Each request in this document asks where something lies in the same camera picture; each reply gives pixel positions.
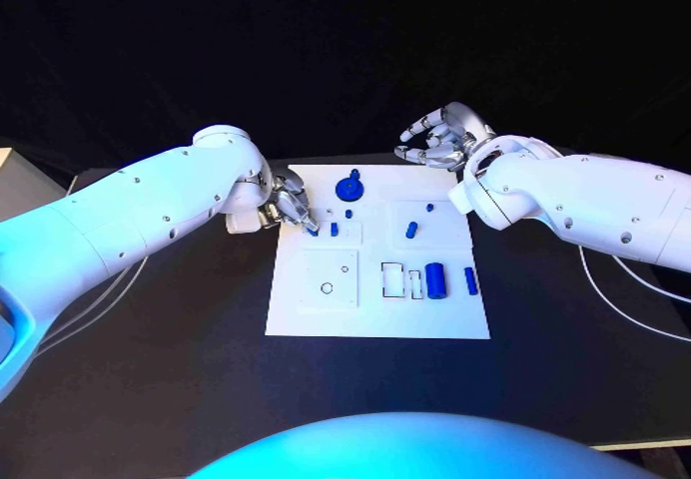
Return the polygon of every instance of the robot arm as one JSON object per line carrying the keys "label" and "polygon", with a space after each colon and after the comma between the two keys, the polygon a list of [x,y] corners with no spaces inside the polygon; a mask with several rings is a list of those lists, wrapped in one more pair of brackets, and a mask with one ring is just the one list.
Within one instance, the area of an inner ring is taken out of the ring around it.
{"label": "robot arm", "polygon": [[563,157],[540,140],[497,137],[459,103],[423,117],[427,150],[397,147],[406,160],[463,169],[449,192],[462,213],[504,230],[537,219],[559,237],[616,256],[691,272],[691,177],[655,165],[598,155]]}
{"label": "robot arm", "polygon": [[318,229],[300,178],[274,173],[248,134],[209,127],[194,146],[0,224],[0,400],[70,303],[215,214],[230,233],[280,221]]}

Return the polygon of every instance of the white sheet of paper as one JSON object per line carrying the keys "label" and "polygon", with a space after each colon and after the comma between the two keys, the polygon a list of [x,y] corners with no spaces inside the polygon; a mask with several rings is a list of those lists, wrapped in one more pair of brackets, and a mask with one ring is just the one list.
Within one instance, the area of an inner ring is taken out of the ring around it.
{"label": "white sheet of paper", "polygon": [[[346,203],[336,183],[354,168],[364,195]],[[321,235],[282,225],[267,335],[489,339],[482,295],[468,294],[465,280],[463,269],[475,268],[468,220],[446,196],[455,174],[416,166],[292,169],[306,182]],[[413,239],[406,237],[410,222],[417,222]],[[384,262],[403,264],[404,298],[383,297]],[[424,265],[432,262],[443,264],[446,299],[427,297]],[[411,270],[420,271],[423,299],[411,298]]]}

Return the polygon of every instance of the black tabletop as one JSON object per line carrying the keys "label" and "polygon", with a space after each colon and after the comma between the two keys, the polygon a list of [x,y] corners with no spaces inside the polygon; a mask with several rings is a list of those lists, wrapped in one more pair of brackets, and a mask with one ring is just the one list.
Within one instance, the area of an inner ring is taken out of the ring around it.
{"label": "black tabletop", "polygon": [[[397,158],[271,162],[297,163]],[[214,218],[31,366],[0,404],[0,476],[183,475],[279,431],[383,411],[492,417],[587,444],[691,437],[691,344],[610,310],[540,222],[469,222],[491,340],[266,336],[279,229],[231,236]],[[668,299],[609,256],[587,259],[622,309],[688,335]]]}

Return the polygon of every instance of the cable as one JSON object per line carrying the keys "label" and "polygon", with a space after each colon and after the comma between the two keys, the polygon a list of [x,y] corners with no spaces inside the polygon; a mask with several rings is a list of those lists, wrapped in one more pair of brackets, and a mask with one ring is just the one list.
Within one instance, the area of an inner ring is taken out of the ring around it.
{"label": "cable", "polygon": [[91,326],[91,324],[94,324],[100,319],[101,317],[106,315],[106,313],[113,309],[113,307],[116,306],[116,304],[119,303],[120,299],[123,298],[123,296],[126,295],[127,291],[130,290],[130,287],[133,286],[134,284],[134,281],[137,280],[137,277],[140,275],[140,272],[142,270],[145,269],[145,264],[147,263],[147,259],[149,257],[145,257],[143,261],[142,261],[142,264],[140,264],[140,267],[137,268],[137,271],[134,273],[134,276],[133,278],[130,279],[130,282],[127,283],[127,286],[126,288],[123,289],[123,291],[120,292],[119,296],[116,297],[116,299],[113,300],[111,304],[108,305],[108,307],[98,313],[97,317],[94,319],[91,319],[91,321],[88,321],[85,324],[83,324],[72,332],[70,332],[64,337],[61,337],[52,344],[49,344],[48,346],[45,346],[38,352],[36,352],[36,355],[33,356],[33,358],[36,359],[52,347],[55,347],[62,341],[65,341],[68,338],[71,338],[78,332],[81,332],[84,329],[87,329],[87,327]]}
{"label": "cable", "polygon": [[75,317],[72,317],[72,319],[65,324],[62,324],[61,327],[58,327],[58,329],[55,329],[55,331],[51,332],[51,334],[48,334],[44,337],[44,339],[41,341],[41,344],[44,344],[49,339],[52,339],[91,312],[91,310],[101,304],[101,301],[106,299],[106,296],[108,296],[111,291],[116,289],[116,286],[119,285],[120,281],[126,277],[126,274],[127,274],[127,272],[130,271],[132,268],[133,268],[132,266],[126,267],[126,269],[120,273],[119,277],[113,281],[111,285],[108,286],[108,289],[101,293],[101,295],[97,297],[97,299],[90,304],[87,309],[84,309],[84,311]]}
{"label": "cable", "polygon": [[641,327],[648,329],[652,332],[657,332],[658,334],[662,334],[664,336],[674,337],[674,339],[680,339],[681,341],[691,342],[691,337],[684,337],[678,336],[677,334],[673,334],[671,332],[661,331],[660,329],[655,329],[652,326],[648,324],[644,324],[641,321],[636,321],[612,303],[612,301],[608,299],[608,296],[600,291],[600,288],[598,287],[598,284],[595,283],[593,276],[590,275],[590,269],[587,268],[587,262],[586,262],[586,255],[583,254],[583,246],[579,246],[579,251],[580,251],[580,261],[583,263],[583,270],[586,271],[587,275],[587,280],[590,281],[590,284],[593,286],[595,292],[600,295],[603,301],[609,304],[609,307],[631,321],[634,324],[638,324]]}
{"label": "cable", "polygon": [[655,286],[654,284],[651,284],[629,268],[629,266],[623,263],[623,261],[619,259],[619,257],[613,256],[615,258],[615,261],[619,263],[619,265],[623,267],[623,270],[632,275],[634,279],[641,283],[644,284],[644,286],[649,287],[654,291],[658,291],[661,294],[664,294],[665,296],[670,296],[673,297],[674,299],[678,299],[680,301],[684,301],[684,302],[690,302],[691,303],[691,299],[688,297],[684,297],[684,296],[680,296],[677,294],[674,294],[673,292],[670,291],[665,291],[664,289],[661,289],[658,286]]}

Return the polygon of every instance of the black background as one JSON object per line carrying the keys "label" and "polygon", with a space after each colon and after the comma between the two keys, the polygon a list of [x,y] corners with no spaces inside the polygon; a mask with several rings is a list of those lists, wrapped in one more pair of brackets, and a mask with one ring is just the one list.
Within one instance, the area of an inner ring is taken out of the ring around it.
{"label": "black background", "polygon": [[0,141],[64,183],[214,123],[270,159],[385,152],[453,100],[499,134],[691,171],[661,2],[10,0],[0,35]]}

